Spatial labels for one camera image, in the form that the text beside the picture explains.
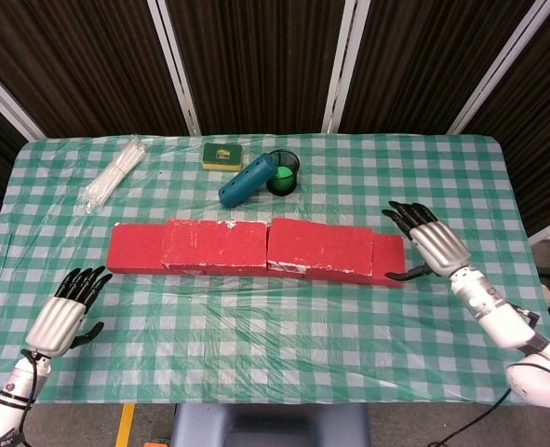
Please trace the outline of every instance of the plastic table cover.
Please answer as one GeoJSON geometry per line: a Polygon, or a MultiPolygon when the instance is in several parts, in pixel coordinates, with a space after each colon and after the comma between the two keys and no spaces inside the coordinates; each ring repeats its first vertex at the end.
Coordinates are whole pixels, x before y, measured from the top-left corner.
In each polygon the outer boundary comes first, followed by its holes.
{"type": "MultiPolygon", "coordinates": [[[[147,156],[105,205],[86,215],[79,192],[129,139],[31,142],[20,151],[0,212],[0,386],[63,276],[103,264],[118,222],[264,220],[274,216],[398,229],[390,199],[426,204],[463,238],[473,265],[513,303],[549,318],[499,144],[460,136],[143,137],[147,156]],[[263,187],[234,210],[217,191],[235,174],[204,171],[205,142],[289,149],[296,192],[263,187]]],[[[406,241],[408,266],[421,262],[406,241]]],[[[386,289],[288,278],[116,275],[83,322],[105,329],[52,361],[39,401],[345,402],[474,400],[506,389],[516,351],[494,346],[430,276],[386,289]]]]}

